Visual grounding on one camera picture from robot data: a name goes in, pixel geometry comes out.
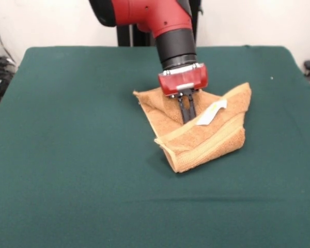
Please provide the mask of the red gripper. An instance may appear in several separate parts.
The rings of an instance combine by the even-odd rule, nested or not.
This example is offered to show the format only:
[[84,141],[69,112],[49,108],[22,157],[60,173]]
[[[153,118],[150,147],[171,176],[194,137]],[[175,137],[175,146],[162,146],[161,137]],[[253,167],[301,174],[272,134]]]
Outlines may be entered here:
[[194,90],[208,86],[208,70],[204,63],[194,63],[187,66],[165,70],[158,75],[160,87],[165,96],[177,95],[187,89],[189,109],[183,103],[183,95],[178,96],[178,103],[183,123],[196,117],[193,100]]

